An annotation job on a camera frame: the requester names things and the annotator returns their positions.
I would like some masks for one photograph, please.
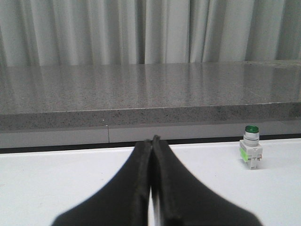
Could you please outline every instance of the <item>granite countertop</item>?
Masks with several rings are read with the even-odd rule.
[[[1,132],[300,119],[300,60],[0,69]]]

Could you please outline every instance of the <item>curtain fold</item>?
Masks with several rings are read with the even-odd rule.
[[[301,59],[300,1],[0,1],[0,66],[274,59]]]

